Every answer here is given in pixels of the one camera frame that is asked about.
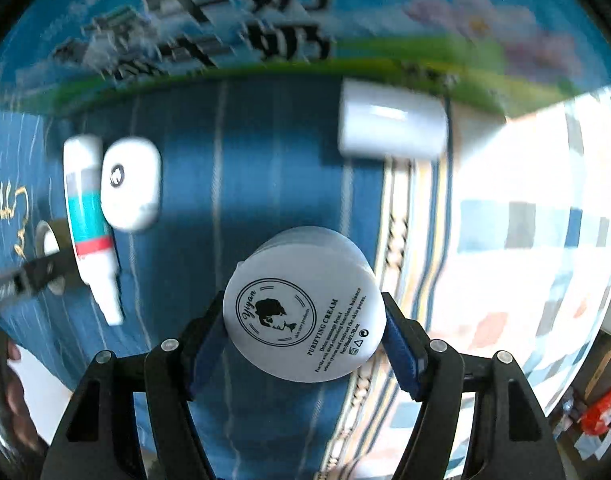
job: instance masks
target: jar lid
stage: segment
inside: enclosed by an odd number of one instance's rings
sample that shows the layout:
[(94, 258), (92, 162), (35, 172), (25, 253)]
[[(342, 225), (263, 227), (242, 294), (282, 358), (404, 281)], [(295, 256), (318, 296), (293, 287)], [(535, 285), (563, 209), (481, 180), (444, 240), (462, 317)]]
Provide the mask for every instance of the jar lid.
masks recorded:
[(225, 289), (223, 317), (248, 361), (300, 383), (356, 370), (385, 329), (374, 274), (310, 244), (269, 247), (239, 264)]

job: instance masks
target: white bottle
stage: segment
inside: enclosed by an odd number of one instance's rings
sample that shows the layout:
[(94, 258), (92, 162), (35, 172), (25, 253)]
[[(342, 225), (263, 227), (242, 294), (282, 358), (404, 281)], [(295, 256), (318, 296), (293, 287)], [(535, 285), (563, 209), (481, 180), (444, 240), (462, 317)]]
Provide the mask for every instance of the white bottle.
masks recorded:
[(72, 244), (81, 279), (109, 325), (123, 322), (116, 275), (118, 260), (100, 203), (103, 143), (99, 137), (80, 135), (63, 145), (65, 202)]

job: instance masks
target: teal stripe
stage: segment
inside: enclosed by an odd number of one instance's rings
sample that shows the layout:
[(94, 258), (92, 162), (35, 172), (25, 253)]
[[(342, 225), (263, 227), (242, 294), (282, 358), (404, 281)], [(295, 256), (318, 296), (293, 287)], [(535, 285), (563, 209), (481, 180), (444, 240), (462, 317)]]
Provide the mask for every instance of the teal stripe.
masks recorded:
[(86, 242), (110, 234), (101, 211), (100, 193), (87, 193), (68, 200), (74, 242)]

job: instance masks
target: tube cap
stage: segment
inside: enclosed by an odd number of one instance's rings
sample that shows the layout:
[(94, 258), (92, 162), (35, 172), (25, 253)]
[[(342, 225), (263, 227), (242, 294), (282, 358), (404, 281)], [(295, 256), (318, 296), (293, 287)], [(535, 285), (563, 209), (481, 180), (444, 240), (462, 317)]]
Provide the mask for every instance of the tube cap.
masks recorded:
[(108, 324), (110, 326), (123, 324), (123, 312), (116, 280), (108, 276), (105, 280), (91, 282), (90, 288)]

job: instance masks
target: red object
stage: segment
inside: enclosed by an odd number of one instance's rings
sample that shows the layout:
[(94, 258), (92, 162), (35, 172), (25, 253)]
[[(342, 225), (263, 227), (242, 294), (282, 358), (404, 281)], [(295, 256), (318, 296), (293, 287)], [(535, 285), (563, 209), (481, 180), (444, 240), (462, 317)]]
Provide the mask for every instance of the red object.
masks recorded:
[(79, 255), (79, 258), (82, 258), (88, 254), (110, 249), (112, 247), (112, 237), (102, 236), (101, 238), (94, 238), (93, 240), (80, 242), (74, 247), (76, 248), (76, 253)]
[(601, 435), (607, 433), (611, 422), (611, 388), (607, 394), (588, 408), (581, 417), (583, 433)]

